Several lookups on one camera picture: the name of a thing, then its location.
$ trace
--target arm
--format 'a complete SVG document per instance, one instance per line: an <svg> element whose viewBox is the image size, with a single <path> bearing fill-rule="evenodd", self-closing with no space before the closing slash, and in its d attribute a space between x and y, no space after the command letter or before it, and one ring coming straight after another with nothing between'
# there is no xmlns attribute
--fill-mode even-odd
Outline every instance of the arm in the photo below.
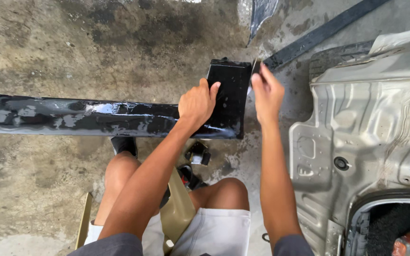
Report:
<svg viewBox="0 0 410 256"><path fill-rule="evenodd" d="M271 250L283 236L302 234L292 182L284 160L279 132L279 110L284 87L265 65L252 76L257 119L262 129L261 206Z"/></svg>
<svg viewBox="0 0 410 256"><path fill-rule="evenodd" d="M202 78L198 87L181 96L178 122L126 183L99 239L118 233L131 233L142 239L149 219L159 208L186 140L211 116L219 85L217 82L209 90L207 80Z"/></svg>

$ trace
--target knee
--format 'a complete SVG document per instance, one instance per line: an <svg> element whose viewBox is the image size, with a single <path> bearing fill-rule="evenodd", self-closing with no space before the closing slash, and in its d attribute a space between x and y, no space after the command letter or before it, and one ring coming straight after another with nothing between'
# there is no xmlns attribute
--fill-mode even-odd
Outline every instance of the knee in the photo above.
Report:
<svg viewBox="0 0 410 256"><path fill-rule="evenodd" d="M225 190L225 192L230 195L245 195L248 197L248 190L243 182L237 178L224 178L219 182L220 190Z"/></svg>
<svg viewBox="0 0 410 256"><path fill-rule="evenodd" d="M249 210L248 190L237 178L225 178L219 181L219 195L230 209Z"/></svg>
<svg viewBox="0 0 410 256"><path fill-rule="evenodd" d="M129 152L123 151L117 154L105 171L105 190L119 195L139 166L140 162Z"/></svg>

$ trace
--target black shoe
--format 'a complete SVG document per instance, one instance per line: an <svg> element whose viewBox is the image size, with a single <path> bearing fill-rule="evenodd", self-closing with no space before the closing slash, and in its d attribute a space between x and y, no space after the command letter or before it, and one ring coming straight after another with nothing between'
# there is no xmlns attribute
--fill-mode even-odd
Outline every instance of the black shoe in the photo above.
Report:
<svg viewBox="0 0 410 256"><path fill-rule="evenodd" d="M134 137L113 137L110 141L112 142L115 154L129 151L135 158L137 158L137 145Z"/></svg>

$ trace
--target hand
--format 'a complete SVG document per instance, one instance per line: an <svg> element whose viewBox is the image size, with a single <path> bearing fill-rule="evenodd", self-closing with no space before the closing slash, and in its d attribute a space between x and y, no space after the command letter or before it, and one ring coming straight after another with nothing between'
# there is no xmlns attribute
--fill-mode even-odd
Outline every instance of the hand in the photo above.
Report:
<svg viewBox="0 0 410 256"><path fill-rule="evenodd" d="M208 89L208 81L202 78L199 86L192 87L179 99L179 121L184 120L183 123L190 126L192 133L197 131L213 113L220 85L220 82L216 82Z"/></svg>
<svg viewBox="0 0 410 256"><path fill-rule="evenodd" d="M260 74L252 75L251 84L256 95L257 119L262 128L271 124L278 125L284 86L263 63Z"/></svg>

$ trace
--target wet black paint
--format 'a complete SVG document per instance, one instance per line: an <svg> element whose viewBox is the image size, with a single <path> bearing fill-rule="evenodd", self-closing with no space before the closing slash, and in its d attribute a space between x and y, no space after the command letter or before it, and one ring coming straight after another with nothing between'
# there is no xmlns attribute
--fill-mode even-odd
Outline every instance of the wet black paint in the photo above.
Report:
<svg viewBox="0 0 410 256"><path fill-rule="evenodd" d="M243 138L251 63L212 60L210 86L221 82L211 118L195 138ZM0 95L0 133L165 137L178 105Z"/></svg>

